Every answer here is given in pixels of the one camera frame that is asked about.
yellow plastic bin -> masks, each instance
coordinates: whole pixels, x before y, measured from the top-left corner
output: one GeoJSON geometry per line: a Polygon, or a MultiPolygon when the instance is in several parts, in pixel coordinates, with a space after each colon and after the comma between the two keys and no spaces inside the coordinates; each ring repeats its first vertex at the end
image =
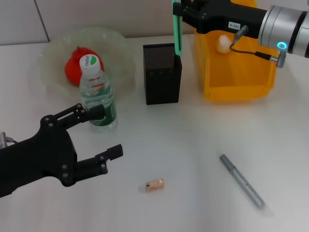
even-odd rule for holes
{"type": "MultiPolygon", "coordinates": [[[[256,7],[254,0],[233,2],[256,7]]],[[[205,35],[195,33],[195,54],[205,99],[250,100],[266,96],[274,87],[276,63],[232,51],[218,53],[216,41],[221,35],[227,35],[233,41],[234,34],[225,31],[211,31],[205,35]]],[[[257,39],[248,37],[242,37],[234,48],[278,55],[276,50],[259,46],[257,39]]]]}

wooden block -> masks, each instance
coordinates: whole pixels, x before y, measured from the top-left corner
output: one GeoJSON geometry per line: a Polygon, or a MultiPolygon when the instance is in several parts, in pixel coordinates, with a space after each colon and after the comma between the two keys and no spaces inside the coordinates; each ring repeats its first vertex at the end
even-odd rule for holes
{"type": "Polygon", "coordinates": [[[160,189],[164,187],[164,180],[163,179],[158,179],[158,180],[153,180],[150,182],[146,183],[146,191],[152,191],[155,189],[160,189]]]}

green bottle label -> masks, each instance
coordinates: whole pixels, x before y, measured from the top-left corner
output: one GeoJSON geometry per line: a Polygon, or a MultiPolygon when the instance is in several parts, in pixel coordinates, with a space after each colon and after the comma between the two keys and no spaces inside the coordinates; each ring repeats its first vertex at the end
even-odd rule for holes
{"type": "Polygon", "coordinates": [[[107,108],[104,108],[105,110],[105,117],[98,119],[98,120],[91,120],[90,122],[99,127],[104,127],[109,124],[111,124],[115,118],[116,118],[116,108],[115,108],[115,103],[112,102],[107,108]]]}

clear plastic bowl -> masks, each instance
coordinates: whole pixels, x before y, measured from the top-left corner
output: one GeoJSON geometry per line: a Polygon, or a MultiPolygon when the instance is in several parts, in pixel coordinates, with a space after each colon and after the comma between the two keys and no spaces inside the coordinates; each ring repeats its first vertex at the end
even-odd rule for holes
{"type": "Polygon", "coordinates": [[[66,95],[79,95],[79,88],[66,78],[64,67],[77,47],[87,47],[102,59],[104,71],[115,91],[132,82],[135,73],[134,49],[120,33],[106,28],[72,30],[52,40],[39,58],[41,79],[66,95]]]}

white table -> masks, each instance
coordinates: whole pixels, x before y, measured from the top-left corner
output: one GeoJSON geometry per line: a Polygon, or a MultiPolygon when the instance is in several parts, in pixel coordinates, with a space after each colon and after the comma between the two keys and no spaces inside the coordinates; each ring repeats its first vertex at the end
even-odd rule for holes
{"type": "MultiPolygon", "coordinates": [[[[78,159],[121,143],[124,156],[109,173],[65,188],[47,177],[0,199],[4,232],[290,232],[309,218],[309,62],[289,56],[268,97],[243,104],[203,99],[192,36],[183,38],[177,104],[147,106],[143,44],[173,37],[130,39],[135,86],[118,97],[114,133],[88,123],[69,129],[78,159]],[[225,153],[269,207],[261,214],[219,161],[225,153]],[[163,190],[145,193],[146,181],[163,190]]],[[[46,90],[35,73],[46,44],[0,46],[0,130],[22,141],[41,117],[77,103],[46,90]]]]}

